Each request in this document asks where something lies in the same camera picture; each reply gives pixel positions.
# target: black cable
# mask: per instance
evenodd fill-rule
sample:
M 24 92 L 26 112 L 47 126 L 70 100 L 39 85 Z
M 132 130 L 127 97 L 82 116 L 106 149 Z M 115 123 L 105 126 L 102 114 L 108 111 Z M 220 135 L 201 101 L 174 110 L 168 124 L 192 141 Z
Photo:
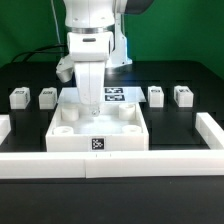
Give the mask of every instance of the black cable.
M 28 51 L 28 52 L 23 52 L 21 54 L 18 54 L 16 55 L 12 60 L 11 60 L 11 63 L 15 62 L 15 60 L 22 56 L 22 55 L 26 55 L 26 54 L 31 54 L 34 55 L 34 54 L 61 54 L 61 53 L 64 53 L 64 52 L 61 52 L 61 51 L 54 51 L 54 52 L 48 52 L 48 51 Z
M 40 47 L 37 48 L 36 50 L 34 50 L 33 52 L 31 52 L 30 54 L 28 54 L 24 59 L 23 62 L 28 61 L 34 54 L 36 51 L 45 51 L 45 50 L 49 50 L 49 49 L 54 49 L 54 48 L 61 48 L 61 47 L 67 47 L 66 44 L 56 44 L 56 45 L 49 45 L 46 47 Z
M 19 58 L 22 55 L 26 55 L 27 56 L 23 59 L 23 62 L 26 62 L 29 58 L 31 58 L 34 54 L 39 54 L 39 53 L 46 53 L 46 54 L 61 54 L 61 53 L 66 53 L 66 52 L 46 52 L 45 50 L 49 50 L 49 49 L 54 49 L 54 48 L 61 48 L 61 47 L 66 47 L 66 44 L 57 44 L 57 45 L 49 45 L 49 46 L 45 46 L 45 47 L 41 47 L 41 48 L 37 48 L 34 51 L 27 51 L 27 52 L 23 52 L 20 53 L 18 55 L 16 55 L 12 60 L 11 63 L 13 63 L 17 58 Z

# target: green wall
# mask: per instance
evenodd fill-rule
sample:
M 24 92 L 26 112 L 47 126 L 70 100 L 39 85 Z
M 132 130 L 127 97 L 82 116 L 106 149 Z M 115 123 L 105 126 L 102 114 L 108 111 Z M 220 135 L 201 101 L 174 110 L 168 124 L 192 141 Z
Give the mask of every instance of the green wall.
M 64 40 L 64 4 L 55 4 Z M 223 9 L 223 0 L 155 0 L 143 15 L 125 18 L 130 57 L 199 61 L 224 78 Z M 18 53 L 57 42 L 50 0 L 1 0 L 0 27 L 0 66 Z

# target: white box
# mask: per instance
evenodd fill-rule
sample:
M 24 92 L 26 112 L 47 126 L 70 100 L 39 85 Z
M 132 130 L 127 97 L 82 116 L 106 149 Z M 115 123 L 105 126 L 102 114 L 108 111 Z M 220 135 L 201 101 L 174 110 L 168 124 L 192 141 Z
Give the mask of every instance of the white box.
M 174 100 L 179 107 L 193 107 L 194 94 L 187 86 L 175 86 Z
M 14 89 L 9 100 L 11 109 L 26 109 L 30 102 L 30 89 L 27 87 Z
M 161 87 L 148 87 L 148 102 L 150 107 L 164 106 L 164 93 Z
M 39 95 L 39 105 L 41 110 L 54 109 L 57 103 L 57 89 L 44 88 Z
M 134 119 L 119 118 L 120 103 L 102 104 L 98 117 L 91 117 L 89 108 L 76 104 L 77 120 L 63 120 L 62 111 L 66 105 L 58 105 L 46 134 L 48 152 L 103 152 L 148 150 L 149 134 L 138 103 L 127 107 L 133 110 Z

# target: small white block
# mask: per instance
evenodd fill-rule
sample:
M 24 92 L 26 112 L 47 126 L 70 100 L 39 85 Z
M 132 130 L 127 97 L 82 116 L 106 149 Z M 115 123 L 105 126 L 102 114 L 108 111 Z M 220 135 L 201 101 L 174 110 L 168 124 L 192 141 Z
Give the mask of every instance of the small white block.
M 150 107 L 163 107 L 164 93 L 162 88 L 159 86 L 148 87 L 148 101 Z
M 0 145 L 11 131 L 9 115 L 0 115 Z
M 193 107 L 194 94 L 187 86 L 175 86 L 174 100 L 179 107 Z
M 57 103 L 57 89 L 44 88 L 39 95 L 39 105 L 41 110 L 54 109 Z
M 16 88 L 9 96 L 11 109 L 25 109 L 30 102 L 30 89 Z

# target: black cube marking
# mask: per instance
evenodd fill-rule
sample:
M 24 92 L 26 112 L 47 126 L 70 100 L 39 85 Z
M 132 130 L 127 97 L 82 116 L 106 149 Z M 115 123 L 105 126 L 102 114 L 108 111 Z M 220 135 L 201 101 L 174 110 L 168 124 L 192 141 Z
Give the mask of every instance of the black cube marking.
M 105 141 L 104 138 L 93 138 L 92 139 L 92 150 L 104 150 Z
M 52 91 L 44 91 L 43 94 L 49 94 L 50 95 L 50 94 L 53 94 L 53 92 Z
M 188 89 L 180 89 L 179 90 L 181 93 L 189 93 L 189 90 Z
M 15 94 L 24 94 L 24 93 L 25 91 L 19 91 L 19 90 L 15 92 Z
M 151 92 L 152 93 L 160 93 L 160 90 L 159 89 L 152 89 Z
M 105 93 L 123 93 L 123 88 L 105 88 Z
M 105 101 L 125 101 L 124 95 L 105 95 Z

